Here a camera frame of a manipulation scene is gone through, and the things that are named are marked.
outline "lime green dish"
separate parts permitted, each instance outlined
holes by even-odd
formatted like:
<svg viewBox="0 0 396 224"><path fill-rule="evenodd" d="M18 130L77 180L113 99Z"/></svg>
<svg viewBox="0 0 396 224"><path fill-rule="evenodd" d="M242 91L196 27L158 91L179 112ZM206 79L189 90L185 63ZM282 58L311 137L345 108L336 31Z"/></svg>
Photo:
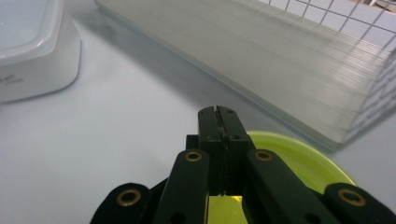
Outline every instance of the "lime green dish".
<svg viewBox="0 0 396 224"><path fill-rule="evenodd" d="M332 183L355 185L340 167L307 144L277 133L248 134L257 149L274 151L309 188L319 193ZM241 197L210 197L208 223L247 224L241 200Z"/></svg>

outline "white tabletop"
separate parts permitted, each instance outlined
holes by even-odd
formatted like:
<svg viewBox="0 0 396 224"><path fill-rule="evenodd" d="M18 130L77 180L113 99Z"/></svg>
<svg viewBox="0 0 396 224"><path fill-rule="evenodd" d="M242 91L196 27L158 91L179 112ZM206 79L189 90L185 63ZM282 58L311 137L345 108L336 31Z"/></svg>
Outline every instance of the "white tabletop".
<svg viewBox="0 0 396 224"><path fill-rule="evenodd" d="M247 130L296 136L253 103L145 36L67 0L81 41L78 79L0 105L0 223L89 223L115 187L169 176L197 112L235 110ZM396 212L396 116L342 151L323 151Z"/></svg>

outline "clear plastic container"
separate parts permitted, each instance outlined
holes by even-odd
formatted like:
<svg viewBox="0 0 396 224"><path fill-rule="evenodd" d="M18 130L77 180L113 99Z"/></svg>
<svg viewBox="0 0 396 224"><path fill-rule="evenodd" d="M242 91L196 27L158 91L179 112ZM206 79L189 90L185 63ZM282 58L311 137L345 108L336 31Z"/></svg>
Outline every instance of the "clear plastic container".
<svg viewBox="0 0 396 224"><path fill-rule="evenodd" d="M0 0L0 102L68 86L80 39L62 0Z"/></svg>

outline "white plastic container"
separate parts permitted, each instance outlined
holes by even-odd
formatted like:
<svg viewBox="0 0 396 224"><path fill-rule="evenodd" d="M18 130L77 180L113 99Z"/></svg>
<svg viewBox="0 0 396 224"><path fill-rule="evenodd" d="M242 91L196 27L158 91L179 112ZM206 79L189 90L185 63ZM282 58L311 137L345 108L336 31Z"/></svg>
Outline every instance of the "white plastic container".
<svg viewBox="0 0 396 224"><path fill-rule="evenodd" d="M0 102L68 86L80 39L62 0L0 0Z"/></svg>

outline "yellow-green plate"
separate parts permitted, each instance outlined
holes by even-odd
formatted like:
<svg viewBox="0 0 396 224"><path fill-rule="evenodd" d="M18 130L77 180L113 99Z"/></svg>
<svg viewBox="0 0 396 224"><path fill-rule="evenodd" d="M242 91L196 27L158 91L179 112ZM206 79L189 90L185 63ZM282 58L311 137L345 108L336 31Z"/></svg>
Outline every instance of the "yellow-green plate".
<svg viewBox="0 0 396 224"><path fill-rule="evenodd" d="M319 193L331 183L355 184L334 162L307 144L277 133L248 134L256 148L274 151L309 188ZM208 223L247 223L241 197L210 197Z"/></svg>

